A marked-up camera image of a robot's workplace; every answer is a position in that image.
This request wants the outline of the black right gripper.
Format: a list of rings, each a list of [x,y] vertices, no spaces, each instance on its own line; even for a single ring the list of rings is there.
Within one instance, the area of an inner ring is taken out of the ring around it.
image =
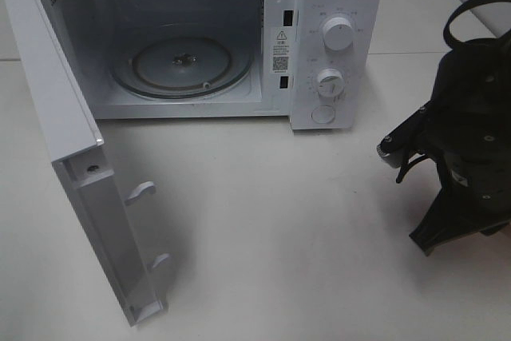
[[[479,145],[435,151],[441,190],[409,234],[425,255],[445,243],[510,225],[510,148]]]

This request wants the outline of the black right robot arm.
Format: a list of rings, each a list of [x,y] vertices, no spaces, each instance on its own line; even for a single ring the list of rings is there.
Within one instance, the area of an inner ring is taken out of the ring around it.
[[[440,62],[414,139],[439,193],[410,238],[426,254],[510,222],[510,52],[451,52]]]

